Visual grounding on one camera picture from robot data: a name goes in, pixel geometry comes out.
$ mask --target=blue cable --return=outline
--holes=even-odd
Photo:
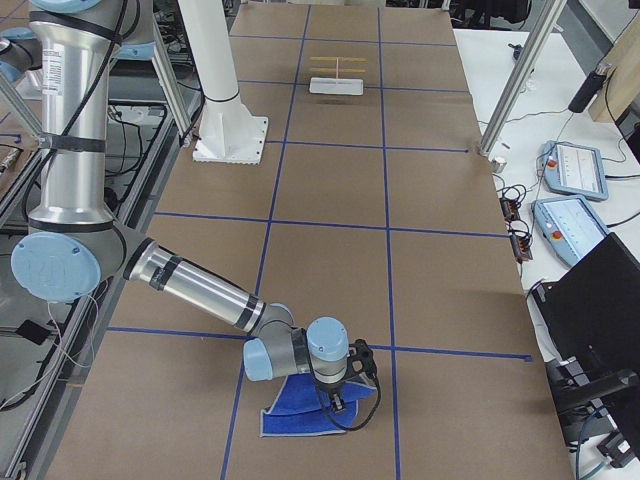
[[[580,478],[580,447],[582,447],[582,443],[585,441],[584,436],[587,431],[587,425],[589,425],[589,423],[596,417],[596,415],[600,413],[601,410],[604,410],[604,408],[605,408],[604,405],[601,405],[598,408],[596,408],[593,412],[591,412],[591,414],[587,417],[587,419],[582,424],[582,428],[580,429],[580,434],[578,435],[578,446],[576,447],[576,480],[581,480]]]
[[[607,466],[606,460],[601,461],[593,470],[587,473],[584,477],[580,477],[580,480],[589,480],[595,477],[600,470]]]

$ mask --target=white table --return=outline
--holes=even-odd
[[[460,55],[473,95],[476,115],[480,121],[488,122],[495,105],[502,93],[504,85],[514,65],[511,44],[524,45],[526,32],[493,32],[456,30],[456,40]],[[584,80],[582,72],[569,47],[560,34],[552,34],[544,48],[535,71],[532,74],[526,91],[524,91],[509,118],[519,118],[529,113],[542,111],[562,111],[567,108],[571,98]],[[512,122],[505,126],[500,140],[491,152],[490,158],[500,155],[507,159],[507,166],[500,176],[506,185],[522,183],[527,187],[534,185],[536,177],[536,157],[542,153],[542,145],[548,140],[556,140],[563,125],[571,113],[540,115]],[[602,156],[616,160],[622,159],[617,148],[621,136],[615,125],[595,123],[585,111],[571,118],[564,129],[560,140],[570,141],[578,145],[589,145],[600,149]],[[625,163],[618,164],[605,161],[608,175],[640,174],[640,166],[633,154],[622,142],[621,148],[627,156]],[[640,210],[640,180],[608,182],[609,199],[605,202],[592,202],[592,206],[602,220],[609,224],[628,218]],[[520,209],[521,217],[533,228],[531,202],[535,200],[538,190],[527,195]],[[545,185],[539,190],[538,198],[555,197]],[[524,265],[522,286],[528,290],[538,280],[554,281],[560,279],[568,268],[556,257],[555,253],[535,228],[532,246],[533,261]],[[640,218],[617,227],[614,231],[620,236],[629,250],[640,258]],[[538,343],[545,360],[557,356],[551,344],[537,308],[530,300],[529,310],[536,326]],[[602,456],[595,446],[602,437],[595,437],[585,444],[581,450],[581,475],[588,473],[596,466]],[[640,462],[636,459],[626,468],[616,470],[606,467],[596,477],[606,480],[624,480],[640,478]]]

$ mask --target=computer monitor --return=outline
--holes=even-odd
[[[640,374],[640,263],[610,233],[545,294],[544,317],[563,358],[593,381],[621,369]],[[640,458],[640,388],[603,399]]]

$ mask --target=blue cloth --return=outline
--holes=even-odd
[[[329,397],[321,392],[325,408],[334,419],[351,426],[358,416],[358,400],[368,397],[375,388],[358,382],[347,382],[342,389],[345,408],[333,414]],[[310,374],[287,377],[269,409],[260,412],[261,437],[298,437],[344,433],[325,416],[318,403],[315,385]]]

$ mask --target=blue towel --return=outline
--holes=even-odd
[[[334,419],[350,426],[358,416],[358,400],[375,392],[374,387],[358,382],[347,382],[342,389],[345,408]],[[321,392],[327,410],[329,397]],[[261,437],[297,437],[344,433],[333,425],[320,409],[315,385],[310,374],[287,377],[269,409],[260,412]]]

